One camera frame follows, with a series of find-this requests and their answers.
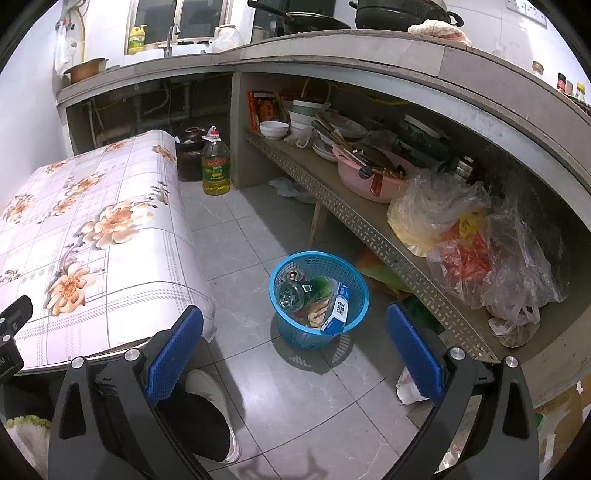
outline pan handle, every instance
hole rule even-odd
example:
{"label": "pan handle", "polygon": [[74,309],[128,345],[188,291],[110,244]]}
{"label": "pan handle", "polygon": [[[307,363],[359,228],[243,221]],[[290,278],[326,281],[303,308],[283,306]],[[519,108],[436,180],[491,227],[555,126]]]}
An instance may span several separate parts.
{"label": "pan handle", "polygon": [[454,12],[447,12],[447,14],[449,15],[450,18],[453,18],[456,21],[455,24],[452,24],[454,27],[463,27],[464,26],[464,19],[462,17],[460,17],[460,15],[458,15],[457,13],[454,13]]}
{"label": "pan handle", "polygon": [[259,10],[264,10],[265,12],[269,12],[270,14],[279,15],[280,17],[286,17],[287,14],[282,12],[281,10],[277,10],[276,8],[269,7],[269,5],[265,5],[261,2],[255,2],[254,0],[248,0],[246,3],[249,7],[257,8]]}

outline white tiled wall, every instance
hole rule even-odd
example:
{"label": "white tiled wall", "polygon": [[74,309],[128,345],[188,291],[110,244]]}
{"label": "white tiled wall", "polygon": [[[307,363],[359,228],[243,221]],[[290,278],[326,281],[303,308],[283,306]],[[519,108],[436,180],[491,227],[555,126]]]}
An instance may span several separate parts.
{"label": "white tiled wall", "polygon": [[66,158],[53,93],[60,12],[57,2],[31,27],[0,73],[0,209],[37,167]]}
{"label": "white tiled wall", "polygon": [[90,0],[84,15],[85,60],[108,59],[107,67],[123,65],[131,0]]}
{"label": "white tiled wall", "polygon": [[536,60],[544,66],[544,81],[556,86],[558,73],[591,87],[589,79],[562,36],[548,22],[543,27],[509,10],[505,0],[449,0],[447,9],[459,13],[466,24],[462,30],[474,47],[493,53],[531,71]]}

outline white bowl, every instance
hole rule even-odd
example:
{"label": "white bowl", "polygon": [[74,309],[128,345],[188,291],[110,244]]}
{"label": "white bowl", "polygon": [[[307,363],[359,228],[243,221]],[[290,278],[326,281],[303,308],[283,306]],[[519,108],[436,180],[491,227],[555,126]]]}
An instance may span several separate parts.
{"label": "white bowl", "polygon": [[291,110],[290,110],[290,118],[291,118],[292,125],[295,122],[297,124],[305,125],[307,127],[311,127],[312,122],[314,120],[316,120],[315,116],[302,115],[301,113],[295,113],[295,112],[292,112]]}
{"label": "white bowl", "polygon": [[264,128],[266,130],[285,130],[287,131],[287,129],[289,129],[290,125],[283,123],[283,122],[278,122],[276,120],[273,120],[271,122],[261,122],[259,124],[260,128]]}
{"label": "white bowl", "polygon": [[304,100],[294,100],[294,105],[306,106],[308,108],[317,108],[318,110],[321,110],[324,107],[323,103],[306,102]]}
{"label": "white bowl", "polygon": [[298,122],[292,122],[290,125],[292,130],[312,130],[312,127],[309,125],[299,124]]}
{"label": "white bowl", "polygon": [[271,140],[279,140],[287,135],[290,126],[283,122],[261,122],[259,124],[259,129],[261,130],[261,135],[263,137]]}

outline sink faucet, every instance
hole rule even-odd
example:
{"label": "sink faucet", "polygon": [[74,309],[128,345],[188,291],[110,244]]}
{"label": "sink faucet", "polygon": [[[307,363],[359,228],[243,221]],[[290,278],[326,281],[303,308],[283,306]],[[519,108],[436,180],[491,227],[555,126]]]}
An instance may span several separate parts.
{"label": "sink faucet", "polygon": [[173,40],[173,35],[178,35],[179,33],[181,33],[181,29],[178,24],[173,23],[170,25],[170,28],[168,29],[168,37],[166,37],[166,47],[164,48],[165,59],[173,56],[173,48],[170,46],[170,43]]}

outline plastic bag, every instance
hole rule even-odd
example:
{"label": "plastic bag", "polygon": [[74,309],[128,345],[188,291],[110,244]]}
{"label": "plastic bag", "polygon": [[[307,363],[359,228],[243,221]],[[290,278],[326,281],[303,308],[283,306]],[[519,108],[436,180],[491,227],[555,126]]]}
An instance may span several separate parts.
{"label": "plastic bag", "polygon": [[402,197],[388,208],[388,223],[406,247],[426,257],[460,219],[491,205],[481,182],[470,186],[448,173],[416,170]]}
{"label": "plastic bag", "polygon": [[568,295],[570,267],[560,230],[534,205],[540,205],[534,192],[521,189],[487,217],[491,271],[481,298],[495,317],[489,326],[509,348],[536,333],[540,308]]}
{"label": "plastic bag", "polygon": [[289,134],[283,139],[283,141],[289,143],[292,147],[306,148],[313,135],[314,130],[312,128],[291,127]]}
{"label": "plastic bag", "polygon": [[316,197],[314,194],[308,192],[303,186],[296,181],[292,181],[285,177],[279,177],[269,182],[269,185],[277,189],[277,195],[281,197],[293,197],[304,203],[316,204]]}
{"label": "plastic bag", "polygon": [[470,213],[449,230],[449,240],[437,244],[427,255],[427,264],[437,282],[473,309],[482,307],[482,281],[491,271],[482,215]]}
{"label": "plastic bag", "polygon": [[212,53],[220,53],[222,51],[242,47],[244,45],[244,40],[236,27],[233,25],[225,25],[220,27],[218,36],[210,40],[209,44],[212,48]]}

